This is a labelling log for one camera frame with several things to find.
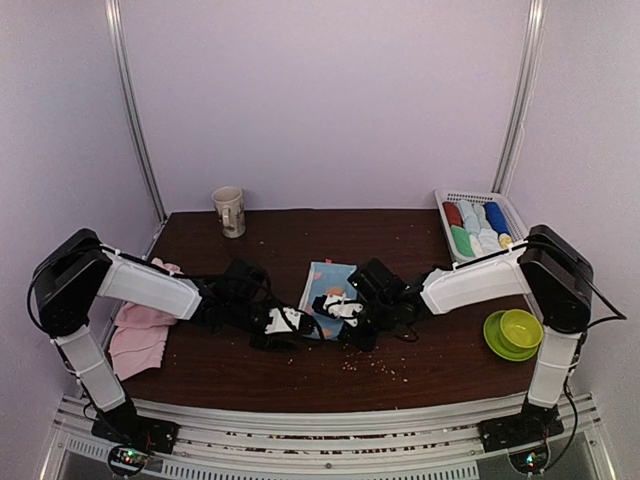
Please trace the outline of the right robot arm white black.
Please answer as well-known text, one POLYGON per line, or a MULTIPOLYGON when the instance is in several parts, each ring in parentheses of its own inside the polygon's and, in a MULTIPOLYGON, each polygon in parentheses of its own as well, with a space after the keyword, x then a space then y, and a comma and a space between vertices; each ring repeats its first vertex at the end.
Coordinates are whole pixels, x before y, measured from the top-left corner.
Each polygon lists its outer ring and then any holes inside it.
POLYGON ((525 297, 543 329, 522 412, 519 440, 535 440, 551 424, 579 342, 591 319, 593 268, 551 227, 532 227, 514 246, 451 269, 432 268, 406 283, 379 259, 361 264, 348 282, 373 333, 510 296, 525 297))

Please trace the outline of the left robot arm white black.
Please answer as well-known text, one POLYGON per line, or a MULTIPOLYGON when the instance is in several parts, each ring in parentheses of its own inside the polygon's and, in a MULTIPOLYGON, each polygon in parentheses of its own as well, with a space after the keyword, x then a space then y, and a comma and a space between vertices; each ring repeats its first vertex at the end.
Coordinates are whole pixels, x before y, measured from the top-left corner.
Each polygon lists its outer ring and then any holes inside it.
POLYGON ((100 307, 127 303, 214 329, 232 326, 271 347, 321 329, 312 315, 284 303, 266 271, 234 260, 213 275, 168 271, 104 244, 81 228, 33 271, 27 291, 33 324, 54 344, 106 429, 123 444, 144 424, 108 360, 91 322, 100 307))

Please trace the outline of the blue polka dot towel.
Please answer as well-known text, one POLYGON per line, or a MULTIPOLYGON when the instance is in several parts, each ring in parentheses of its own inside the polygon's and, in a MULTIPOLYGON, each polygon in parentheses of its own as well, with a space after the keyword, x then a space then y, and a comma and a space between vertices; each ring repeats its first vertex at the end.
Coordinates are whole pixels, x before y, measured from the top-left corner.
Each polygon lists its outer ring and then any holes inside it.
POLYGON ((356 270, 355 265, 312 262, 302 297, 299 302, 299 309, 312 315, 322 329, 326 340, 336 341, 343 327, 341 320, 332 318, 322 313, 317 313, 313 309, 313 302, 318 297, 334 296, 343 297, 348 300, 355 300, 356 290, 348 282, 348 277, 356 270))

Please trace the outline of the pink towel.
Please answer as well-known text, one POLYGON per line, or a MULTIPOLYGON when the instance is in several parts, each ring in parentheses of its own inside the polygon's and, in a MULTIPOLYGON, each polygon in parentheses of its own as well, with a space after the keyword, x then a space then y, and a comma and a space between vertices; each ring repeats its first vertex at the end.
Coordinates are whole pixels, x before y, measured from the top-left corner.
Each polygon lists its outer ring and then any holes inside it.
POLYGON ((146 306, 125 303, 115 318, 109 354, 115 375, 127 380, 162 364, 173 316, 146 306))

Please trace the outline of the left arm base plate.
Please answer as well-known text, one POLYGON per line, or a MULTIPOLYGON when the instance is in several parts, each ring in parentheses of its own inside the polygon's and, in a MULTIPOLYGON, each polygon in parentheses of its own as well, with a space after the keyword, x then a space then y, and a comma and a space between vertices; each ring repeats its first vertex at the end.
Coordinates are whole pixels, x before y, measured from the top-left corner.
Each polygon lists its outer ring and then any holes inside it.
POLYGON ((91 434, 146 453, 171 454, 179 426, 171 421, 143 416, 98 416, 91 434))

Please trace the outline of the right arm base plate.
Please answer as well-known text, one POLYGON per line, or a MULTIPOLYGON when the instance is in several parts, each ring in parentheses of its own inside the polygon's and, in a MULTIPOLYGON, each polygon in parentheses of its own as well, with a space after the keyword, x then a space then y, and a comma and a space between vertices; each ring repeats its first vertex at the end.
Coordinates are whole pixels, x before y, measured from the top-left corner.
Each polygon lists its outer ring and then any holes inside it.
POLYGON ((543 443, 564 432, 558 418, 543 421, 524 414, 484 420, 478 424, 479 437, 486 453, 513 449, 522 445, 543 443))

